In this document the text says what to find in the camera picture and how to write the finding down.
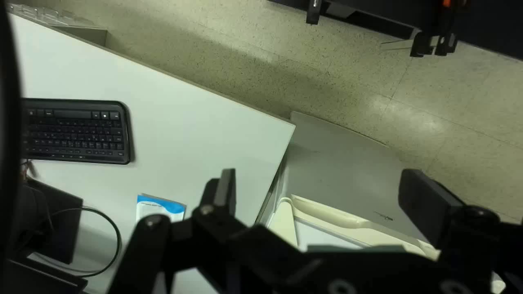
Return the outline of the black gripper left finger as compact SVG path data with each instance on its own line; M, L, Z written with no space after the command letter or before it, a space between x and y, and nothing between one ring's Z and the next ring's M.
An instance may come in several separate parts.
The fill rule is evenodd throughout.
M218 178L210 178L199 204L225 209L228 215L233 215L236 205L235 170L223 168Z

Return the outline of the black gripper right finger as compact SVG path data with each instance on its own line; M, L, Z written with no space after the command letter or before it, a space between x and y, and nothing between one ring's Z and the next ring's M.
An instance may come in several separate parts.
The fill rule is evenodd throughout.
M398 205L418 232L432 246L439 246L450 214L463 202L421 170L405 168L400 173Z

